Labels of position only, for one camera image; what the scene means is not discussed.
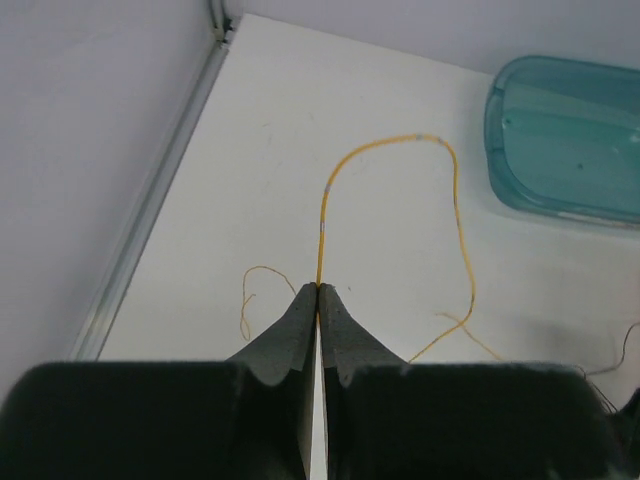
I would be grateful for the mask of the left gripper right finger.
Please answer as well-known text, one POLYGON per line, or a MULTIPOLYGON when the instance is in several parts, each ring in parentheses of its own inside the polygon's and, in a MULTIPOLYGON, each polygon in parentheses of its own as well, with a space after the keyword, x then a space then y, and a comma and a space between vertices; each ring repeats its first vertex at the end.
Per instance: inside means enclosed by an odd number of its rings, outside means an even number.
POLYGON ((411 364, 324 284, 318 314, 332 479, 635 479, 639 399, 606 411, 576 368, 411 364))

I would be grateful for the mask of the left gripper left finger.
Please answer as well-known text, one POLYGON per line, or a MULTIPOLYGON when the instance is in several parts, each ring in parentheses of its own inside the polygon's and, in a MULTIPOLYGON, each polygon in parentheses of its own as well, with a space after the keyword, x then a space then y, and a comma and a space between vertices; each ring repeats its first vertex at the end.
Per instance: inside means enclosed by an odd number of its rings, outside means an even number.
POLYGON ((1 407, 5 479, 306 479, 318 289, 224 361, 56 362, 1 407))

